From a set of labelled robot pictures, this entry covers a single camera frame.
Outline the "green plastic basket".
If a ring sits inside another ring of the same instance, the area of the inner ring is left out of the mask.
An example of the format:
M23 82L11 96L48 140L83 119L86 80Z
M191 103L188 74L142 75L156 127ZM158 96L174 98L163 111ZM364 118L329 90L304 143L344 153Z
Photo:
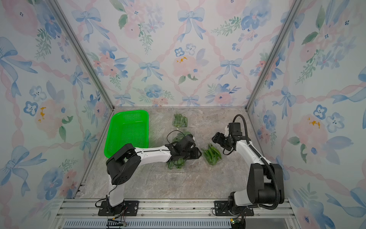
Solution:
M124 111L112 118L106 138L104 155L111 158L124 145L149 147L149 114L145 110Z

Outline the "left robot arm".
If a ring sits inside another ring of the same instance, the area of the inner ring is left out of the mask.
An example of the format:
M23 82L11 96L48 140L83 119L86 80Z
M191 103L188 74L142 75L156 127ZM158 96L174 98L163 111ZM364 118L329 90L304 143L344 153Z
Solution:
M116 207L123 203L125 183L139 166L179 159L196 160L201 156L201 151L194 143L185 146L180 146L178 143L166 144L158 148L135 148L132 144L123 146L106 162L112 184L112 189L107 194L109 206Z

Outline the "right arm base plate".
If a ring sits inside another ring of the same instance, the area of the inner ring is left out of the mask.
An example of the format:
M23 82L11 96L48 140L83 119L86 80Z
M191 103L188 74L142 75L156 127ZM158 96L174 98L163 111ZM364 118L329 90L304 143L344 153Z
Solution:
M214 201L214 207L212 213L216 216L254 216L254 211L246 206L236 206L234 204L229 204L227 200L216 200Z

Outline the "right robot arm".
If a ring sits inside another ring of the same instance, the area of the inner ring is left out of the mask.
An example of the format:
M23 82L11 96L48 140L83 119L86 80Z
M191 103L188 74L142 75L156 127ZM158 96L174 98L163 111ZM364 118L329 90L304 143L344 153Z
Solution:
M228 197L229 209L255 208L274 210L285 201L283 170L279 164L271 163L246 136L225 136L217 132L212 141L224 150L236 152L249 165L246 189L232 192Z

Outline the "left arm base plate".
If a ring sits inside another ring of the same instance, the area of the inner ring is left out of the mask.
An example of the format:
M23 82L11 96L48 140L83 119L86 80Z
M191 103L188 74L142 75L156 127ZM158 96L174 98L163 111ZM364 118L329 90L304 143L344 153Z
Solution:
M121 204L112 207L108 201L103 200L98 207L98 216L137 216L139 201L124 200Z

